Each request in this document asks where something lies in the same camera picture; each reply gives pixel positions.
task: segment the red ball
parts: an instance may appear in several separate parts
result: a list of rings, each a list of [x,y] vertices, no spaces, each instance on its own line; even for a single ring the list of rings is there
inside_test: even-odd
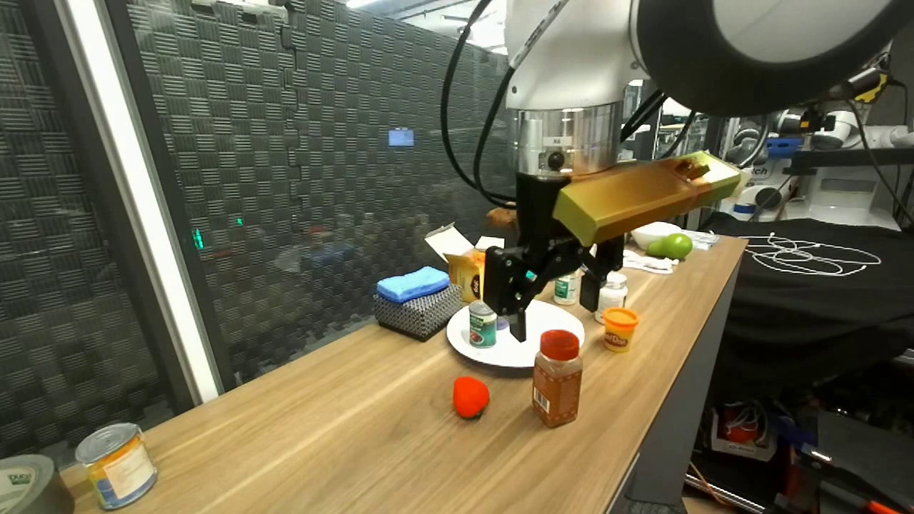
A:
[[[450,406],[456,417],[477,420],[487,406],[487,389],[477,377],[456,377],[450,390]]]

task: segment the white plate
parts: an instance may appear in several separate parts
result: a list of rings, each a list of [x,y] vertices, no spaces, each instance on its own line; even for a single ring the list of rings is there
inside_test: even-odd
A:
[[[559,304],[534,300],[524,309],[524,342],[517,342],[506,323],[496,327],[496,339],[490,349],[477,349],[467,342],[467,309],[460,309],[449,319],[449,342],[456,354],[496,369],[534,369],[540,350],[540,334],[566,327],[583,339],[583,323]]]

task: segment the orange cup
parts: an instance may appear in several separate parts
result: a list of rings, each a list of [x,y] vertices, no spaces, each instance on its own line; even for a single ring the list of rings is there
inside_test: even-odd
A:
[[[637,312],[631,309],[604,309],[603,312],[604,342],[611,349],[629,349],[629,339],[637,327]]]

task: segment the glass wall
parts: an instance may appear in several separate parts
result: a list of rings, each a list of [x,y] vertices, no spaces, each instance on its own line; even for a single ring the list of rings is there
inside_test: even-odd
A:
[[[0,456],[173,413],[14,0],[0,0]]]
[[[370,319],[386,273],[441,264],[424,232],[454,223],[471,240],[484,203],[439,146],[439,86],[450,36],[337,0],[242,10],[230,2],[127,2],[224,337],[244,383]],[[467,47],[450,125],[464,165],[501,73]],[[510,189],[506,125],[484,183]]]

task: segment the blue sponge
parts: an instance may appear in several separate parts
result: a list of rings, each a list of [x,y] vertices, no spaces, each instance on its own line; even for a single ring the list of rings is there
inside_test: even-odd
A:
[[[424,264],[410,273],[377,279],[377,294],[399,304],[416,297],[436,294],[449,287],[449,283],[450,279],[446,272]]]

